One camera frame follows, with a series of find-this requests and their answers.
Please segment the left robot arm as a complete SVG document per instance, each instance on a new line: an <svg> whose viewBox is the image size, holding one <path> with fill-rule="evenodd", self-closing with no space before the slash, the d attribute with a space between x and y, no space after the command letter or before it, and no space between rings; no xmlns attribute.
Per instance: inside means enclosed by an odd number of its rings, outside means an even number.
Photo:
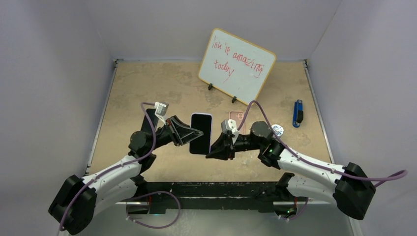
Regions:
<svg viewBox="0 0 417 236"><path fill-rule="evenodd" d="M182 146L204 134L176 116L166 119L160 128L150 128L150 132L136 131L131 135L130 151L117 163L98 173L86 177L72 175L64 181L48 209L59 222L59 231L76 235L112 204L129 198L144 199L147 188L133 178L152 165L153 150L168 143Z"/></svg>

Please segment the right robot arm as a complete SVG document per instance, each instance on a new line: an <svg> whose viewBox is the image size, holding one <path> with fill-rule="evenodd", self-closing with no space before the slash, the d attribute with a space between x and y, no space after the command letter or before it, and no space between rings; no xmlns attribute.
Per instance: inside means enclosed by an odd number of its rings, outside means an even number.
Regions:
<svg viewBox="0 0 417 236"><path fill-rule="evenodd" d="M236 152L259 150L264 165L285 171L276 184L280 199L307 197L334 204L353 219L364 219L376 188L359 165L326 163L284 147L264 121L253 123L247 135L240 134L232 119L223 121L221 127L206 158L232 160Z"/></svg>

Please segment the pink phone case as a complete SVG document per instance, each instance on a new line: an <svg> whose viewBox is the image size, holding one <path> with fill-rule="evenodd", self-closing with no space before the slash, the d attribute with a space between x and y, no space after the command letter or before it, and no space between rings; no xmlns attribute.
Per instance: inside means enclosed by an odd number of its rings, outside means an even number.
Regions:
<svg viewBox="0 0 417 236"><path fill-rule="evenodd" d="M237 127L242 125L239 131L242 135L244 135L245 134L245 122L243 122L244 112L243 111L229 111L229 119L235 120L237 123Z"/></svg>

